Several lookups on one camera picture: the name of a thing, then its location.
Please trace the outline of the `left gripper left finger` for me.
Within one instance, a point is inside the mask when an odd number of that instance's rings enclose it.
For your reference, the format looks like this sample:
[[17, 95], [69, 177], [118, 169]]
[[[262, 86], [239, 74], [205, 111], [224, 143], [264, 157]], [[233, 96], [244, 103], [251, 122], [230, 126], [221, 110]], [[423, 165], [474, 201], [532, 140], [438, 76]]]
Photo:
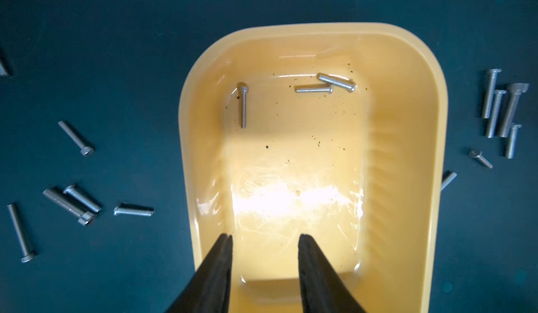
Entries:
[[230, 305], [233, 238], [221, 234], [168, 312], [227, 312]]

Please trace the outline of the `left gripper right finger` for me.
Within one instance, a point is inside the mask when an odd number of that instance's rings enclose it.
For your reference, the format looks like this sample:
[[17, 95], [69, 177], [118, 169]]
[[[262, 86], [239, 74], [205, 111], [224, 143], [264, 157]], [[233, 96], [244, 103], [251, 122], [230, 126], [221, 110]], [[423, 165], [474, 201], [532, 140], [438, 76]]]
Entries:
[[365, 313], [308, 234], [298, 241], [298, 272], [304, 312]]

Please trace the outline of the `long socket head screw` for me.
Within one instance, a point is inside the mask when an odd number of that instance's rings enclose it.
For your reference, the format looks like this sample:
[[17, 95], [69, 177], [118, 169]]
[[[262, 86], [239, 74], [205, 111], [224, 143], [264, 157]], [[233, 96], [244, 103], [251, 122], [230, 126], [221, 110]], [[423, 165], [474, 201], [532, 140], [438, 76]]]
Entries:
[[95, 214], [93, 212], [87, 211], [83, 207], [77, 206], [70, 202], [65, 196], [55, 189], [45, 189], [45, 191], [43, 191], [43, 195], [56, 205], [76, 216], [78, 223], [83, 226], [87, 226], [95, 220]]

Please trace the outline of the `yellow plastic storage box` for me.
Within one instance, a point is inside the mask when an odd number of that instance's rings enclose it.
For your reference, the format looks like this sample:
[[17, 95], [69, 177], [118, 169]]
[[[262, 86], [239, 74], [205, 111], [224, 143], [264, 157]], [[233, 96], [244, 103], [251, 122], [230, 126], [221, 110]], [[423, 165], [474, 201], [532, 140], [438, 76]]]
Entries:
[[[353, 93], [298, 93], [324, 73]], [[241, 128], [238, 83], [249, 87]], [[179, 103], [193, 259], [233, 238], [231, 312], [300, 312], [309, 234], [367, 312], [426, 312], [448, 94], [398, 26], [249, 28], [207, 48]]]

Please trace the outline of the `short silver screw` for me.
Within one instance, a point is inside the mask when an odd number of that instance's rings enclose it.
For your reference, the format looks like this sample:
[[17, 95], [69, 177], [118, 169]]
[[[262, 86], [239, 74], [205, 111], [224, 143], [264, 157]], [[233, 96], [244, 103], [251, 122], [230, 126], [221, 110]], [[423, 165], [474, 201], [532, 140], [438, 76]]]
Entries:
[[102, 206], [96, 202], [85, 190], [78, 187], [78, 185], [72, 184], [67, 186], [63, 190], [63, 193], [78, 200], [94, 213], [99, 213], [102, 210]]
[[507, 142], [507, 147], [505, 150], [505, 157], [509, 160], [512, 160], [515, 155], [515, 148], [516, 148], [516, 141], [518, 137], [518, 131], [522, 127], [520, 124], [513, 124], [511, 125], [510, 131], [509, 131], [509, 137]]

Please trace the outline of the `flat head thin screw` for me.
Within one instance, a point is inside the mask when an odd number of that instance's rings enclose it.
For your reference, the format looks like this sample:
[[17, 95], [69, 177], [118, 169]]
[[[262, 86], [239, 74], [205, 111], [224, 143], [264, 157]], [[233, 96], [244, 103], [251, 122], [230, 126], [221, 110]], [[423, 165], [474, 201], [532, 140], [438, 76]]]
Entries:
[[487, 167], [489, 169], [493, 168], [493, 164], [483, 156], [483, 154], [482, 154], [482, 152], [480, 150], [470, 150], [468, 155], [472, 159], [480, 162], [483, 166], [485, 166], [485, 167]]

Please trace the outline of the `silver pan head screw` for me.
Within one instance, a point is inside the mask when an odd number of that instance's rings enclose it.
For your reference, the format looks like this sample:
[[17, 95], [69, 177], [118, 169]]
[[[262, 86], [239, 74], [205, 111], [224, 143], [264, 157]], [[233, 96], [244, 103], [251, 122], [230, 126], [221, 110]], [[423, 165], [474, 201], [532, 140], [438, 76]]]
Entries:
[[495, 130], [497, 127], [497, 121], [500, 114], [500, 108], [502, 105], [503, 96], [507, 93], [506, 90], [495, 90], [493, 105], [490, 111], [490, 117], [488, 119], [485, 137], [491, 139], [495, 136]]
[[483, 96], [483, 106], [481, 111], [481, 117], [483, 119], [490, 118], [497, 77], [501, 72], [502, 69], [500, 68], [493, 68], [486, 71], [486, 90]]

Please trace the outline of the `thick socket head screw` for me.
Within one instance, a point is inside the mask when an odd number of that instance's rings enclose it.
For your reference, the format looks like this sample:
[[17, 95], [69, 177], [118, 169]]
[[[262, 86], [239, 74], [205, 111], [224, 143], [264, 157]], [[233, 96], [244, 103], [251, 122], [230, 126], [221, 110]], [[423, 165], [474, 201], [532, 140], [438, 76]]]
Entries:
[[527, 92], [529, 89], [528, 83], [513, 83], [509, 84], [507, 91], [509, 93], [509, 102], [505, 110], [504, 118], [500, 125], [498, 136], [501, 138], [507, 138], [509, 136], [511, 124], [516, 114], [519, 100], [521, 95]]

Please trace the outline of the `short socket head screw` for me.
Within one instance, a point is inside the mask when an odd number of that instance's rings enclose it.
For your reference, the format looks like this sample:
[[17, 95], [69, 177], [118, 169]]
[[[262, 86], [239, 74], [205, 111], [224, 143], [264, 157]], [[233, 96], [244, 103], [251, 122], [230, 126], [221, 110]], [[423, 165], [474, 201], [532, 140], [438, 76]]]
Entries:
[[131, 206], [117, 206], [113, 210], [115, 216], [126, 215], [126, 216], [143, 216], [151, 217], [154, 214], [153, 209], [149, 208], [140, 208], [140, 207], [131, 207]]

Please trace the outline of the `silver screw pile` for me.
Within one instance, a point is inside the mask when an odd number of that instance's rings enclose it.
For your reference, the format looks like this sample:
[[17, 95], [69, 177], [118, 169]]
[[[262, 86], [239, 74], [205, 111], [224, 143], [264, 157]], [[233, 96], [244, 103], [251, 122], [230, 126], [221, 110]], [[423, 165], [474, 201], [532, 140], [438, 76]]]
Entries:
[[320, 81], [319, 84], [297, 86], [294, 88], [294, 90], [298, 93], [332, 94], [335, 87], [344, 89], [350, 93], [353, 93], [357, 88], [357, 84], [352, 80], [347, 80], [324, 73], [318, 73], [317, 80]]

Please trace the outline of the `green mat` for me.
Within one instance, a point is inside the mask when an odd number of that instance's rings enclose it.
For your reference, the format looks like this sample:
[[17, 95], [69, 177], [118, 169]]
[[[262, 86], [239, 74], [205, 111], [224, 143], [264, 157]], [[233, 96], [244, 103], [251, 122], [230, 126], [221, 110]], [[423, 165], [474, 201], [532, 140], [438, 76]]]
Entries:
[[[383, 22], [433, 51], [448, 85], [431, 312], [537, 311], [537, 0], [1, 0], [1, 311], [163, 312], [194, 273], [177, 112], [184, 80], [243, 28]], [[481, 117], [528, 83], [515, 155]], [[64, 120], [95, 152], [82, 156]], [[480, 150], [489, 169], [469, 157]], [[63, 190], [78, 185], [94, 213]], [[43, 195], [95, 214], [83, 226]], [[16, 203], [35, 257], [7, 209]], [[115, 216], [117, 206], [153, 209]]]

